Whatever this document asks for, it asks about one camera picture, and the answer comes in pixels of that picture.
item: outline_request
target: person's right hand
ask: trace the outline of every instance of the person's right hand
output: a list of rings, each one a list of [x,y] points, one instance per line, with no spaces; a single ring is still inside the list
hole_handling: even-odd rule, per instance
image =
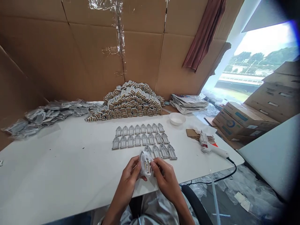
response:
[[[151,161],[150,164],[159,189],[170,202],[175,204],[175,202],[178,201],[178,197],[182,196],[182,193],[173,167],[159,157]]]

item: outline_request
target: sky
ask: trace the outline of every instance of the sky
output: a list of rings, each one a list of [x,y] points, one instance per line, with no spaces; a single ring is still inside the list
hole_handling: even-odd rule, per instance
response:
[[[296,46],[297,39],[290,22],[248,31],[234,55],[241,52],[262,52],[265,56],[282,48]]]

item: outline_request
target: window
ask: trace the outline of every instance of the window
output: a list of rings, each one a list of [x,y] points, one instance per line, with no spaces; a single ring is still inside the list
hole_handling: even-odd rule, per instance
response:
[[[249,31],[213,92],[216,96],[220,93],[220,96],[230,96],[231,100],[244,102],[263,84],[265,77],[298,55],[297,39],[291,22]]]

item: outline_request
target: person's left hand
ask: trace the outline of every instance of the person's left hand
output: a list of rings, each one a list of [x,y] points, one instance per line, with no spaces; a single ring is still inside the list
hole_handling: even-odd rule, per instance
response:
[[[114,201],[118,202],[119,206],[126,208],[132,198],[135,182],[139,178],[138,175],[141,170],[141,162],[138,160],[138,156],[132,157],[123,170],[118,188],[113,197]]]

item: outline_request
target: glue gun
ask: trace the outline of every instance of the glue gun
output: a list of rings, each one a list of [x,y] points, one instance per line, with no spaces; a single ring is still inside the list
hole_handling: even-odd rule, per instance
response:
[[[218,154],[219,156],[223,157],[224,159],[227,159],[229,157],[228,152],[225,150],[218,148],[208,142],[207,136],[205,133],[200,134],[199,138],[200,144],[201,144],[201,151],[205,153],[214,152]]]

